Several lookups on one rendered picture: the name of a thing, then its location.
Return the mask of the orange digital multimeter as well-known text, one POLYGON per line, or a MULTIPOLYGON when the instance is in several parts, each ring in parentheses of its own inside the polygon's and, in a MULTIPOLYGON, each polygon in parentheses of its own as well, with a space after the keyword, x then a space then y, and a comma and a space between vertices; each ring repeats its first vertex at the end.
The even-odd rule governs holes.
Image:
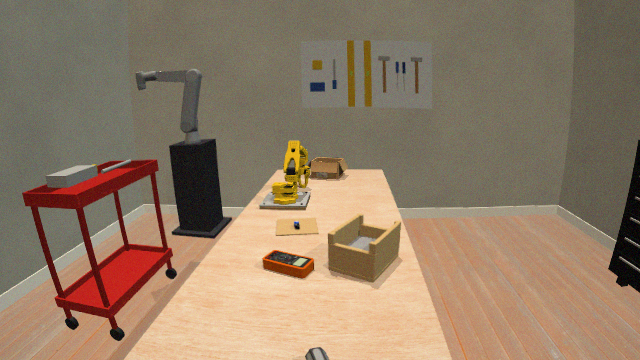
POLYGON ((297 278, 306 278, 314 270, 314 259, 273 250, 263 257, 263 267, 297 278))

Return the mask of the tan flat mat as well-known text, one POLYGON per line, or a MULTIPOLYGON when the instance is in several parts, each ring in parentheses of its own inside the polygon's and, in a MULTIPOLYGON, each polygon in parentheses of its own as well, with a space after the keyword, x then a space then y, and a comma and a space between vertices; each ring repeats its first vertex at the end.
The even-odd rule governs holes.
POLYGON ((316 218, 277 219, 276 236, 319 234, 316 218), (295 229, 299 221, 300 229, 295 229))

